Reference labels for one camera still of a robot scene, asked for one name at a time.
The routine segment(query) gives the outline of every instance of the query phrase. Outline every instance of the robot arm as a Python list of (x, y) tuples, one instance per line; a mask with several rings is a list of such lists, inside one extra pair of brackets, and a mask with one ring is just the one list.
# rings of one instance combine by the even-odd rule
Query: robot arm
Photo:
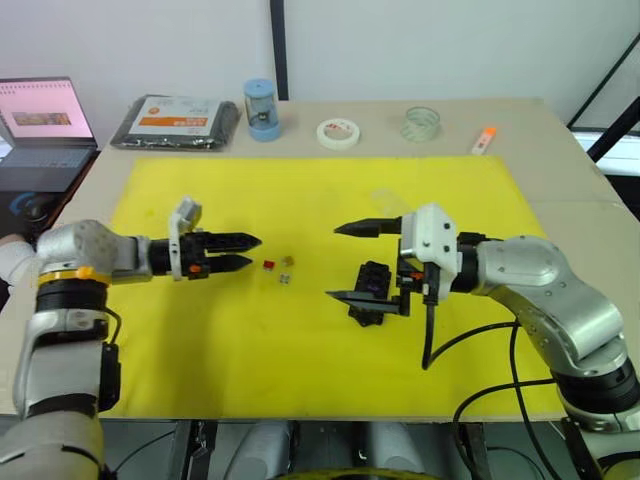
[[(449, 292), (493, 298), (514, 313), (557, 382), (569, 416), (563, 423), (568, 446), (582, 478), (600, 478), (599, 465), (626, 463), (607, 471), (606, 478), (614, 478), (610, 475), (638, 461), (630, 459), (640, 455), (640, 384), (627, 356), (622, 317), (611, 301), (575, 276), (558, 247), (532, 236), (500, 241), (456, 235), (455, 222), (436, 204), (397, 219), (346, 224), (336, 232), (400, 234), (400, 295), (390, 301), (368, 292), (330, 295), (364, 311), (408, 315), (408, 297), (419, 293), (427, 304), (428, 325), (433, 307)], [(640, 471), (637, 464), (632, 468)]]
[(235, 271), (251, 263), (236, 253), (260, 244), (245, 233), (193, 231), (200, 213), (186, 197), (165, 240), (116, 235), (91, 220), (42, 235), (36, 311), (13, 391), (23, 421), (0, 442), (0, 478), (109, 478), (97, 414), (119, 399), (120, 363), (107, 341), (107, 287)]

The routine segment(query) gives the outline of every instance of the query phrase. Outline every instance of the gray surface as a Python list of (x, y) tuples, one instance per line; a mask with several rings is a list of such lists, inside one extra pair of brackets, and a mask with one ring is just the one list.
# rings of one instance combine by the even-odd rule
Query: gray surface
[[(0, 416), (0, 435), (15, 422), (15, 417)], [(247, 423), (221, 423), (216, 449), (211, 456), (208, 480), (222, 480), (231, 458), (249, 430)], [(129, 452), (146, 441), (175, 427), (173, 422), (103, 421), (106, 459), (115, 467)], [(563, 440), (548, 423), (534, 426), (545, 452), (563, 480), (577, 480)], [(301, 426), (302, 441), (297, 449), (297, 470), (351, 466), (351, 424), (347, 422), (309, 422)], [(442, 479), (469, 478), (453, 446), (450, 424), (412, 424), (409, 432), (422, 456), (426, 471)], [(488, 446), (515, 448), (542, 467), (521, 423), (487, 423)], [(119, 472), (119, 480), (164, 480), (168, 473), (171, 437), (145, 448)], [(494, 480), (536, 479), (525, 460), (510, 452), (489, 452)]]

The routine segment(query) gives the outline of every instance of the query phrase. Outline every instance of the masking tape roll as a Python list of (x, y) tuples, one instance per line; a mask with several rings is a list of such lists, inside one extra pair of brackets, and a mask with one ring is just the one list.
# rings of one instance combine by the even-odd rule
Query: masking tape roll
[(325, 120), (316, 129), (320, 145), (331, 150), (346, 150), (360, 139), (360, 128), (351, 120), (332, 118)]

